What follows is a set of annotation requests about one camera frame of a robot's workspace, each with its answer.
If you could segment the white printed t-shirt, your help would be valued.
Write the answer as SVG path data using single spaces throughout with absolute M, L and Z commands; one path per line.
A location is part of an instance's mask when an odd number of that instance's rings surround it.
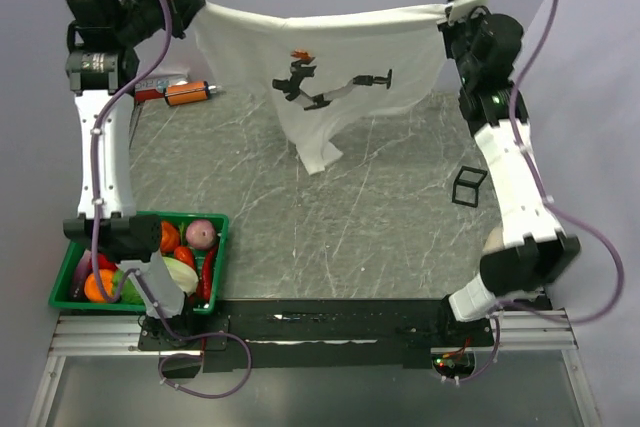
M 215 79 L 273 107 L 313 175 L 341 157 L 331 139 L 346 126 L 427 96 L 445 63 L 444 19 L 442 4 L 280 18 L 209 3 L 192 29 Z

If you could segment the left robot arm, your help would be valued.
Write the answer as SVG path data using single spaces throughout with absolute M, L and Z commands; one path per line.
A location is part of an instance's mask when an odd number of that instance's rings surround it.
M 66 74 L 81 126 L 82 190 L 65 236 L 104 255 L 142 297 L 149 328 L 177 349 L 198 335 L 187 293 L 170 276 L 160 252 L 161 220 L 141 214 L 133 199 L 129 142 L 136 47 L 158 31 L 183 38 L 205 0 L 66 0 Z

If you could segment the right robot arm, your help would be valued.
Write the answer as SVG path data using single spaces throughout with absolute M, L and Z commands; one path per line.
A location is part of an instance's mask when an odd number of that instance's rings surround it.
M 471 321 L 485 317 L 499 300 L 555 282 L 581 246 L 544 205 L 526 162 L 533 154 L 529 116 L 510 78 L 523 27 L 481 6 L 439 29 L 460 77 L 460 112 L 488 167 L 501 216 L 478 273 L 447 297 L 447 314 L 436 323 L 439 338 L 455 346 L 470 336 Z

